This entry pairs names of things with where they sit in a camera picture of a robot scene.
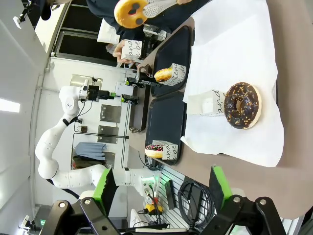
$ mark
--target table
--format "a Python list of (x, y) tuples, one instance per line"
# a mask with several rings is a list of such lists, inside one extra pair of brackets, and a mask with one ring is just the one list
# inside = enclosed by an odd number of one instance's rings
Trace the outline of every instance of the table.
[[(250, 200), (268, 196), (281, 217), (294, 219), (313, 204), (313, 26), (303, 0), (267, 2), (278, 68), (278, 105), (285, 131), (281, 161), (277, 167), (262, 167), (228, 155), (199, 154), (184, 145), (179, 163), (170, 167), (208, 185), (211, 166), (219, 165), (232, 188), (243, 189)], [(183, 25), (192, 29), (194, 21), (189, 18)], [(143, 65), (153, 67), (157, 49)], [(145, 137), (145, 131), (130, 134), (130, 146), (144, 153)]]

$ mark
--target donut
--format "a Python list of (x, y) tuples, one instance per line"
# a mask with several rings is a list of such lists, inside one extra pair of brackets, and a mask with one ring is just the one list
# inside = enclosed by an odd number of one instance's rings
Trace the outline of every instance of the donut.
[(255, 125), (261, 115), (262, 99), (256, 87), (239, 82), (226, 93), (224, 113), (228, 123), (237, 129)]
[(151, 158), (163, 157), (163, 145), (150, 144), (146, 147), (146, 155)]
[(136, 28), (147, 20), (143, 14), (143, 7), (146, 5), (146, 0), (120, 0), (115, 6), (114, 17), (119, 25)]
[(172, 77), (172, 68), (162, 69), (155, 73), (156, 82), (165, 82)]

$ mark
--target white box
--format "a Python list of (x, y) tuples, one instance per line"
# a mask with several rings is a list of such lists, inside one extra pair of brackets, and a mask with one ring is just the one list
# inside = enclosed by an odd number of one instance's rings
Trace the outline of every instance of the white box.
[(125, 40), (122, 48), (122, 59), (137, 60), (141, 56), (142, 41)]
[(182, 82), (185, 79), (186, 66), (173, 63), (170, 68), (173, 69), (172, 77), (165, 82), (160, 82), (160, 84), (167, 85), (167, 86), (174, 86), (178, 84), (179, 82)]
[(176, 160), (178, 145), (168, 141), (152, 141), (154, 145), (163, 145), (163, 160)]
[(219, 116), (224, 114), (224, 100), (226, 94), (218, 90), (189, 95), (187, 114), (201, 116)]

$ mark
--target black tray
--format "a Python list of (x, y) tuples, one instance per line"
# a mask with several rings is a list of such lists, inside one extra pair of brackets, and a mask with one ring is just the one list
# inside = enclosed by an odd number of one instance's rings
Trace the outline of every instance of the black tray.
[(169, 68), (172, 63), (176, 63), (186, 66), (186, 77), (182, 82), (172, 87), (152, 87), (151, 94), (153, 97), (160, 97), (161, 95), (179, 91), (186, 84), (191, 62), (190, 34), (190, 29), (187, 26), (183, 26), (157, 51), (153, 74), (161, 69)]
[(178, 145), (176, 160), (162, 160), (168, 165), (178, 162), (182, 142), (181, 136), (185, 131), (186, 104), (182, 101), (183, 93), (175, 92), (154, 99), (148, 111), (148, 126), (146, 134), (146, 146), (153, 140), (168, 141)]
[(132, 105), (131, 107), (129, 130), (132, 133), (137, 133), (146, 129), (150, 86), (146, 86), (145, 88), (134, 87), (134, 96), (139, 97), (139, 104)]

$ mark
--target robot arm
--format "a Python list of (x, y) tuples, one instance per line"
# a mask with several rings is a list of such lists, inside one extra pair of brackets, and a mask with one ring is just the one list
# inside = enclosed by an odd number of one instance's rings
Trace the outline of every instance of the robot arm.
[(88, 80), (85, 80), (82, 87), (62, 87), (59, 98), (64, 115), (54, 127), (43, 133), (36, 146), (35, 154), (40, 161), (38, 167), (40, 176), (44, 179), (52, 179), (58, 188), (76, 188), (92, 183), (97, 185), (102, 172), (105, 170), (102, 165), (94, 165), (85, 169), (62, 172), (59, 170), (57, 161), (52, 158), (62, 133), (79, 113), (78, 102), (81, 99), (87, 99), (87, 96)]
[[(62, 133), (79, 113), (78, 102), (88, 98), (88, 80), (82, 87), (67, 86), (60, 90), (59, 98), (64, 115), (52, 128), (46, 130), (38, 141), (35, 154), (40, 161), (38, 172), (44, 179), (51, 179), (58, 188), (77, 188), (94, 184), (97, 186), (102, 173), (106, 169), (103, 165), (94, 165), (84, 169), (60, 171), (59, 165), (52, 154)], [(115, 184), (117, 186), (134, 186), (141, 196), (151, 195), (148, 185), (155, 185), (154, 175), (147, 169), (114, 169)]]

